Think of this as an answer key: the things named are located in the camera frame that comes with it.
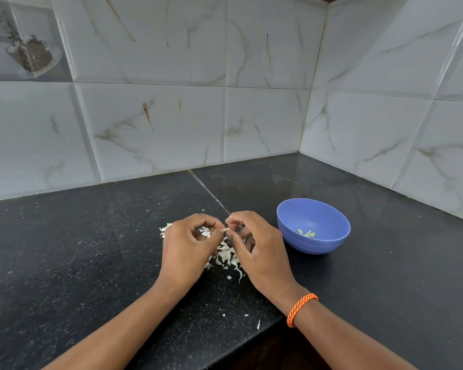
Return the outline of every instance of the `tile wall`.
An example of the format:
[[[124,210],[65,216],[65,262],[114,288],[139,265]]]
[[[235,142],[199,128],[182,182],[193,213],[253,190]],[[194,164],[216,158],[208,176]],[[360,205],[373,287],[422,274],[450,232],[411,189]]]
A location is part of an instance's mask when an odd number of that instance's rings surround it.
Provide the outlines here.
[[[300,150],[463,218],[463,0],[330,4]]]
[[[0,199],[298,150],[327,6],[0,0]]]

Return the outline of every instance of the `black countertop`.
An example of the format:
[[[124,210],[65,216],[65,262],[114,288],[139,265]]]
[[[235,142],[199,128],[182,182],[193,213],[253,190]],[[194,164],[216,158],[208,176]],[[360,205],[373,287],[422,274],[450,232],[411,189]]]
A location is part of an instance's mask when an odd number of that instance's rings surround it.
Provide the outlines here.
[[[341,210],[339,249],[287,247],[297,280],[415,366],[463,369],[462,220],[303,155],[194,172],[274,225],[291,197]],[[0,201],[0,369],[40,368],[117,315],[156,280],[158,228],[203,210],[227,217],[188,172]],[[205,271],[128,368],[205,368],[284,319],[235,273]]]

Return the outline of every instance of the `rust stain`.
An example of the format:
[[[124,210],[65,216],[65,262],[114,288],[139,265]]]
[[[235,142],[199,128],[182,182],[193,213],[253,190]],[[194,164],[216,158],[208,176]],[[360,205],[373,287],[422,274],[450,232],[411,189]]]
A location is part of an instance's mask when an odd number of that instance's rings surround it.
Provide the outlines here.
[[[146,117],[148,118],[149,125],[151,126],[151,130],[154,131],[153,124],[151,123],[151,118],[149,118],[148,104],[142,103],[142,109],[144,109],[144,112],[146,113]]]
[[[269,34],[268,33],[265,36],[265,49],[268,53],[269,70],[271,70],[271,53],[269,52]]]
[[[127,32],[127,34],[129,35],[129,37],[132,39],[132,41],[135,43],[135,39],[134,37],[132,36],[132,34],[130,33],[130,31],[127,29],[127,27],[125,27],[125,25],[123,24],[122,22],[122,18],[120,18],[120,16],[118,15],[117,13],[117,10],[115,9],[115,5],[113,5],[113,3],[111,2],[111,0],[105,0],[106,3],[108,4],[108,6],[110,7],[111,11],[113,12],[113,14],[115,15],[115,17],[118,19],[118,21],[120,22],[120,24],[122,25],[123,29]]]

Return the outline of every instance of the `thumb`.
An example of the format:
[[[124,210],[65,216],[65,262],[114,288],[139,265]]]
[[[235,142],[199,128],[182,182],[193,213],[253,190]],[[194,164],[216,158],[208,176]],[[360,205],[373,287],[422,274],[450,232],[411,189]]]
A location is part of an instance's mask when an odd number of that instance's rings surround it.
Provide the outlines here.
[[[230,240],[231,246],[235,249],[236,255],[238,256],[240,263],[242,264],[242,266],[247,267],[249,261],[252,258],[252,255],[245,247],[242,238],[235,231],[227,231],[227,237]]]
[[[216,250],[216,247],[223,241],[223,233],[220,230],[215,230],[209,238],[203,240],[202,243],[206,251],[211,254]]]

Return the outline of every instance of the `blue bowl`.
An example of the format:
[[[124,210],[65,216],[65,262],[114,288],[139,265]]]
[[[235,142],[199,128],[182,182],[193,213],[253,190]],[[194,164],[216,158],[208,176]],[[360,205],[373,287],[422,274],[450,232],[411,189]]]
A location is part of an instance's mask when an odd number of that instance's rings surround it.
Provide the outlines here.
[[[321,201],[295,198],[283,201],[276,210],[278,228],[293,248],[311,255],[322,255],[336,248],[350,233],[350,222],[339,210]],[[315,237],[300,235],[309,230]]]

